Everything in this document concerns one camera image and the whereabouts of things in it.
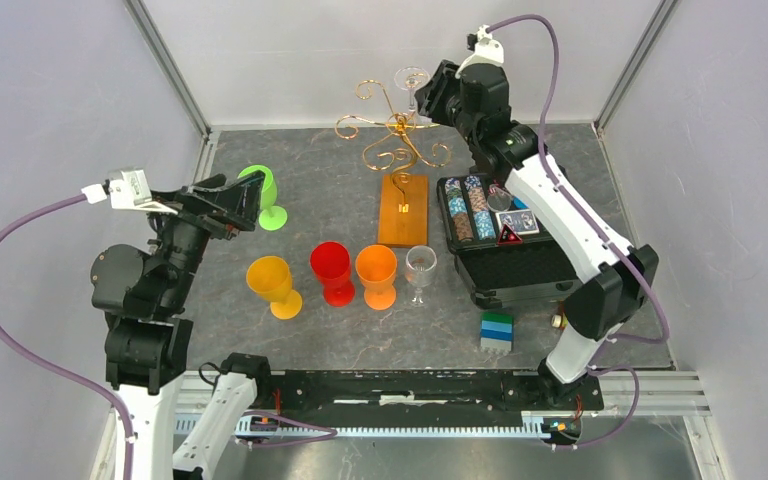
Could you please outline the clear wine glass back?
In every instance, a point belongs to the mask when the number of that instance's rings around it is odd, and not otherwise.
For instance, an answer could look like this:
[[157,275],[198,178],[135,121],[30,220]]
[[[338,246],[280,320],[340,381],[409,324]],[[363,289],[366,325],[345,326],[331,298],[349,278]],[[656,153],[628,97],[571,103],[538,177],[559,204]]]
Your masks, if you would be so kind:
[[417,66],[407,66],[399,69],[394,74],[394,83],[396,86],[408,93],[408,112],[417,111],[416,92],[428,83],[430,75],[428,72]]

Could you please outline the yellow wine glass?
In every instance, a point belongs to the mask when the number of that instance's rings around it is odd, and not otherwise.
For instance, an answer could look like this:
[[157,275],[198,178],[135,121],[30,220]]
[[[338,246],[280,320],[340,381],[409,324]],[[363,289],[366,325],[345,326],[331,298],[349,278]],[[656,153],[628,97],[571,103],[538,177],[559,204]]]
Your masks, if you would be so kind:
[[303,299],[294,289],[293,277],[287,262],[278,256],[264,256],[247,269],[248,288],[269,303],[270,312],[280,320],[296,317]]

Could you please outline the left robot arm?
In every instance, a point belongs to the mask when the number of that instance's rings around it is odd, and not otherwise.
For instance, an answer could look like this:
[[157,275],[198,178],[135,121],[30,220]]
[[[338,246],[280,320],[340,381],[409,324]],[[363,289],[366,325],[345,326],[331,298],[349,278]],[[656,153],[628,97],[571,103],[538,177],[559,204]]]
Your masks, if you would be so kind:
[[273,397],[267,358],[232,353],[194,428],[182,443],[173,441],[193,331],[183,318],[186,299],[208,243],[255,228],[265,180],[262,172],[234,180],[217,174],[162,192],[129,168],[102,186],[114,209],[144,213],[155,234],[149,251],[117,244],[90,270],[91,302],[108,326],[106,379],[125,406],[116,453],[133,454],[123,478],[212,478],[246,409]]

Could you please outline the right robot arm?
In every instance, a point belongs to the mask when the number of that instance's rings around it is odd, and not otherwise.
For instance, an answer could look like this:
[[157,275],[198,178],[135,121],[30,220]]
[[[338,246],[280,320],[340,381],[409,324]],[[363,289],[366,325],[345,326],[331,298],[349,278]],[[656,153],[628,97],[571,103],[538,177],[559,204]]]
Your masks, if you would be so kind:
[[502,67],[444,60],[416,101],[420,115],[454,128],[479,170],[530,208],[581,282],[564,302],[568,325],[539,366],[540,400],[562,408],[606,339],[652,298],[658,255],[602,220],[547,153],[542,133],[512,119]]

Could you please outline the clear wine glass front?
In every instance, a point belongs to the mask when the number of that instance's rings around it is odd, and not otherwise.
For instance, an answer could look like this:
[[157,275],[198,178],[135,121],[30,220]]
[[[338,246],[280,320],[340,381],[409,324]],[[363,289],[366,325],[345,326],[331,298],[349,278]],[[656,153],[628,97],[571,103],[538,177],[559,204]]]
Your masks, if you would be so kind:
[[436,267],[437,255],[431,247],[417,245],[407,252],[405,278],[414,290],[411,300],[414,306],[425,304],[423,290],[433,282]]

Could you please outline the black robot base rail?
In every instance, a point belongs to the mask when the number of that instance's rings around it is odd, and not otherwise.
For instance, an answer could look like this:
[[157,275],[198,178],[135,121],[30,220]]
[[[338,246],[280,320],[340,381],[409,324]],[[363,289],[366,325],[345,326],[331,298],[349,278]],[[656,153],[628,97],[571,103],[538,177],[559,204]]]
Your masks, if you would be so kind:
[[253,404],[332,428],[515,427],[524,412],[564,416],[603,409],[585,376],[551,389],[535,371],[286,370],[273,372]]

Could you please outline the red wine glass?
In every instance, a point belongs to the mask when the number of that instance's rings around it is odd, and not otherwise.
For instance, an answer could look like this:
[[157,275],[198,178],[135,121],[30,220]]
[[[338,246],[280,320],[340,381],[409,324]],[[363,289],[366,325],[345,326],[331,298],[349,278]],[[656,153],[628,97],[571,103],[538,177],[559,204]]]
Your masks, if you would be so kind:
[[322,284],[323,297],[332,307],[349,305],[355,295],[351,281],[351,258],[348,250],[335,241],[323,242],[310,255],[310,266]]

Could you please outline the clear wine glass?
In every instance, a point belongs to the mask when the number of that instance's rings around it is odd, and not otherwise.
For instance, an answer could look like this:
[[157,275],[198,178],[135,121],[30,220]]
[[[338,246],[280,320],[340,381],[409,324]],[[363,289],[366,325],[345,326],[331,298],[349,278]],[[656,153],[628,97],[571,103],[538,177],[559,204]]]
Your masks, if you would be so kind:
[[405,278],[414,290],[411,300],[414,306],[425,304],[423,290],[433,282],[436,267],[437,255],[431,247],[417,245],[407,252]]
[[428,72],[417,66],[407,66],[399,69],[394,74],[394,83],[396,86],[408,93],[408,112],[417,111],[416,92],[428,83],[430,75]]

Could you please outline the green wine glass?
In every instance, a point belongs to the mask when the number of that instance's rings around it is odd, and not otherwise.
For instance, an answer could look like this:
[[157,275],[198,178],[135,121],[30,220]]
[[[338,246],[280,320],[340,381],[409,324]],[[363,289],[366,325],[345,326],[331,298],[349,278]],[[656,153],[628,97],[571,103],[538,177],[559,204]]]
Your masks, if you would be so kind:
[[286,224],[288,213],[277,204],[278,187],[272,170],[265,165],[250,165],[243,169],[238,177],[244,178],[255,172],[262,172],[265,175],[261,189],[259,225],[267,231],[279,230]]

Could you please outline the orange wine glass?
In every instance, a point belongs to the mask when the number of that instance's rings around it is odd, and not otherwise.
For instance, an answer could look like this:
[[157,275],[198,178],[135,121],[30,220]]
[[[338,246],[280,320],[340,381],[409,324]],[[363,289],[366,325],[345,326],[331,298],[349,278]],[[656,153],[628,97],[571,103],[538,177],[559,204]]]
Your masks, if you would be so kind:
[[364,288],[363,298],[367,306],[381,311],[395,303],[397,268],[398,259],[389,247],[376,244],[359,252],[355,269]]

